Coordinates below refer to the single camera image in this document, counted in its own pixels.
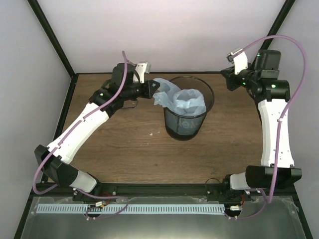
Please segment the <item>light blue plastic trash bag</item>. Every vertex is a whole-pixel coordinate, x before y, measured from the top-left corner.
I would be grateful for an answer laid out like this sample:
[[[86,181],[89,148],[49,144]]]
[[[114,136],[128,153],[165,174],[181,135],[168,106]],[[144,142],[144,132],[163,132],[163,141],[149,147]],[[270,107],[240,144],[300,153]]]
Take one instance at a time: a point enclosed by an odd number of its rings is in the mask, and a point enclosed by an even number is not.
[[[173,113],[185,117],[194,117],[206,112],[204,96],[199,90],[182,90],[163,78],[155,78],[154,81],[160,83],[158,92],[153,95],[154,105],[168,108]]]

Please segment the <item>black mesh trash bin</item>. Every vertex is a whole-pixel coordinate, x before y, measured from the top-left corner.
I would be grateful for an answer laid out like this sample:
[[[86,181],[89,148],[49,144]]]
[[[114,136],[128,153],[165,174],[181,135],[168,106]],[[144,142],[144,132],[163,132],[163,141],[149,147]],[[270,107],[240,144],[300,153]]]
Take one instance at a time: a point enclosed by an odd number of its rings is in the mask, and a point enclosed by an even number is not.
[[[168,108],[163,109],[167,133],[177,140],[190,140],[197,135],[208,112],[212,109],[215,100],[214,92],[208,83],[195,76],[178,76],[171,79],[170,82],[182,90],[199,90],[204,96],[206,112],[198,116],[185,117],[173,113]]]

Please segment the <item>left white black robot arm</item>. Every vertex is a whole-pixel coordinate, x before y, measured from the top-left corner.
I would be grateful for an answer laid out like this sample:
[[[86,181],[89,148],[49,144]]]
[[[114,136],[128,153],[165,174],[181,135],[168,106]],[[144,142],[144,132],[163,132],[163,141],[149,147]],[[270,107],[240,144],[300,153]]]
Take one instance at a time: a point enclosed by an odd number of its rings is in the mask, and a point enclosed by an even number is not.
[[[121,109],[125,101],[153,96],[160,84],[145,79],[149,72],[149,63],[119,63],[111,79],[93,93],[76,120],[48,146],[39,145],[35,149],[39,164],[36,173],[43,172],[56,186],[76,188],[90,201],[97,201],[102,195],[97,180],[73,167],[71,162],[83,143]]]

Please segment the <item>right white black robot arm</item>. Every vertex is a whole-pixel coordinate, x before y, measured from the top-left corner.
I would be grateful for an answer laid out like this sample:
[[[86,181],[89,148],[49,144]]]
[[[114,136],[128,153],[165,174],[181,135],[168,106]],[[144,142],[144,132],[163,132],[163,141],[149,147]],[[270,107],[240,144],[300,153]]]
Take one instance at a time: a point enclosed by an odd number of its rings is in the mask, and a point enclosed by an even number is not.
[[[259,50],[255,65],[251,66],[243,49],[237,48],[227,56],[233,66],[221,71],[228,90],[243,87],[251,93],[263,137],[261,164],[247,166],[245,172],[226,177],[229,183],[221,188],[221,194],[228,201],[234,200],[239,190],[285,189],[302,177],[290,149],[286,108],[291,99],[290,85],[278,78],[280,58],[280,51]]]

